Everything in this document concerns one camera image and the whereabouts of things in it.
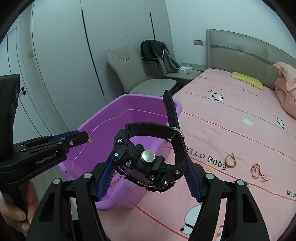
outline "chair seat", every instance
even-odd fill
[[[166,75],[166,77],[182,79],[182,80],[194,80],[200,74],[201,74],[201,72],[193,69],[192,72],[189,73],[189,74],[179,74],[178,72],[176,72],[176,73],[168,73]]]
[[[174,88],[176,83],[177,82],[175,80],[168,79],[145,80],[133,88],[130,93],[163,96],[165,90],[170,91],[172,88]]]

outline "pink bedsheet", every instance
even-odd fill
[[[221,180],[247,181],[270,240],[276,241],[296,212],[296,120],[282,109],[274,91],[266,87],[262,91],[217,69],[206,70],[174,99],[183,106],[179,122],[192,161]],[[169,143],[163,147],[168,150],[166,162],[173,164]],[[223,164],[231,153],[237,165],[229,169]],[[269,181],[252,178],[250,170],[256,163]],[[222,200],[216,241],[223,229],[225,204]],[[184,241],[198,205],[181,178],[167,192],[147,192],[132,210],[99,214],[112,241]]]

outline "panda print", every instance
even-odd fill
[[[214,94],[212,95],[212,97],[213,97],[214,100],[216,100],[216,101],[219,101],[219,100],[223,100],[223,99],[224,99],[223,95],[218,95],[217,93],[214,93]]]
[[[188,213],[185,216],[185,225],[180,229],[182,233],[185,235],[190,235],[192,233],[192,230],[194,228],[194,225],[196,223],[198,214],[200,213],[201,204],[194,206],[191,208]],[[223,231],[223,225],[219,227],[217,233],[216,233],[216,239],[215,241],[221,240],[221,234]]]
[[[277,118],[276,120],[279,123],[279,125],[284,129],[285,124],[283,123],[283,121],[279,118]]]

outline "purple plastic bin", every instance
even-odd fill
[[[177,100],[174,100],[174,103],[179,115],[182,105]],[[127,123],[138,121],[168,124],[162,97],[125,94],[88,119],[78,130],[86,131],[93,143],[72,148],[67,154],[67,160],[59,164],[66,179],[76,179],[85,172],[91,172],[97,163],[106,161],[113,150],[113,140],[117,132],[123,129]],[[137,136],[130,140],[135,145],[140,143],[145,149],[166,157],[166,153],[163,152],[164,149],[162,152],[160,150],[165,142],[162,139]],[[119,206],[131,209],[140,201],[145,192],[145,188],[141,188],[116,174],[112,179],[107,195],[96,203],[96,207],[99,210],[109,210]]]

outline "bed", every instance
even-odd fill
[[[270,240],[289,240],[295,231],[296,120],[273,91],[279,74],[272,64],[282,61],[296,67],[296,60],[261,40],[213,29],[207,30],[207,57],[208,69],[173,96],[183,106],[179,122],[187,152],[221,180],[245,180]],[[258,78],[264,90],[233,79],[232,71]],[[162,151],[167,163],[174,163],[169,143]],[[232,153],[237,164],[227,168],[224,160]],[[252,177],[256,163],[268,181]],[[215,241],[221,238],[225,205],[222,200]],[[132,210],[99,214],[113,241],[181,241],[189,238],[199,209],[182,178],[167,192],[147,192]]]

